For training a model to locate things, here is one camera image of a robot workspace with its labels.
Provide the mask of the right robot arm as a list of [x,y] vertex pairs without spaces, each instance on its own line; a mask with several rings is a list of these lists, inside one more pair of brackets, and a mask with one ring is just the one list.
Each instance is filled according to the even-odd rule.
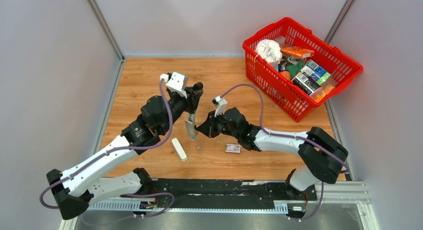
[[273,131],[249,123],[235,107],[220,115],[211,111],[195,130],[209,138],[220,134],[234,137],[246,150],[278,151],[300,157],[304,167],[294,169],[284,186],[285,194],[293,200],[318,182],[336,183],[349,154],[344,146],[320,127],[298,133]]

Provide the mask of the grey stapler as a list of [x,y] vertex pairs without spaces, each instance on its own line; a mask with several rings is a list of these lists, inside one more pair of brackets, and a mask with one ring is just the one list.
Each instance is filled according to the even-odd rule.
[[197,130],[195,129],[196,126],[196,114],[189,114],[187,119],[185,120],[185,126],[187,130],[188,137],[191,141],[196,142],[197,141]]

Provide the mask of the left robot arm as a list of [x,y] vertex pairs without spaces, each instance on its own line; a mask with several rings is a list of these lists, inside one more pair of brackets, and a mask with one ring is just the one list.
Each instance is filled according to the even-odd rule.
[[113,178],[105,174],[147,150],[168,142],[174,123],[184,112],[194,114],[204,92],[201,82],[190,87],[173,88],[159,83],[161,94],[151,97],[141,114],[111,143],[82,163],[46,174],[49,186],[40,195],[40,203],[57,209],[63,220],[82,215],[100,201],[118,196],[154,198],[152,179],[144,168]]

